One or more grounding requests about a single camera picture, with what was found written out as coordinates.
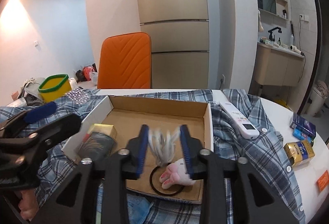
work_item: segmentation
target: refrigerator drawer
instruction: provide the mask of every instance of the refrigerator drawer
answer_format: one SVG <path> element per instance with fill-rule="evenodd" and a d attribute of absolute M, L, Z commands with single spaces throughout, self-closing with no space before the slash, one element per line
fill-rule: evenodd
<path fill-rule="evenodd" d="M 141 25 L 140 30 L 150 35 L 152 53 L 209 50 L 209 23 L 206 21 L 153 23 Z"/>
<path fill-rule="evenodd" d="M 153 88 L 208 88 L 208 52 L 152 54 Z"/>

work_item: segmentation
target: power outlet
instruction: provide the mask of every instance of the power outlet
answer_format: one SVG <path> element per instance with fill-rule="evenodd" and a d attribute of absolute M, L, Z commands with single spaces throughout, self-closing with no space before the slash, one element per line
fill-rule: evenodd
<path fill-rule="evenodd" d="M 305 22 L 308 22 L 310 19 L 308 15 L 299 15 L 299 18 L 301 21 L 305 21 Z"/>

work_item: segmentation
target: blue cigarette pack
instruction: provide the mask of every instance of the blue cigarette pack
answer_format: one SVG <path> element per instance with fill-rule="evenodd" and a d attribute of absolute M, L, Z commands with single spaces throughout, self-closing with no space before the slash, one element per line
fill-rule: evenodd
<path fill-rule="evenodd" d="M 305 133 L 313 140 L 316 137 L 315 125 L 307 121 L 305 118 L 297 115 L 296 113 L 293 113 L 290 127 L 293 129 L 296 128 L 301 130 L 303 133 Z"/>

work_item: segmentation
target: air conditioner remote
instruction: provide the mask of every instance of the air conditioner remote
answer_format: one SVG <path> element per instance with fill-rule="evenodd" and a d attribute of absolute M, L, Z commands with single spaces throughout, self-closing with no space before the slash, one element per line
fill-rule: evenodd
<path fill-rule="evenodd" d="M 223 110 L 233 119 L 242 137 L 251 140 L 259 136 L 259 131 L 253 124 L 229 101 L 219 102 Z"/>

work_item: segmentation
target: orange chair backrest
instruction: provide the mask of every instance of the orange chair backrest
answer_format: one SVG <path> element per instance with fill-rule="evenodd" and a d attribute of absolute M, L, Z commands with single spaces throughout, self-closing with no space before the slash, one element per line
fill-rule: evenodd
<path fill-rule="evenodd" d="M 107 38 L 98 70 L 97 88 L 150 88 L 150 36 L 136 32 Z"/>

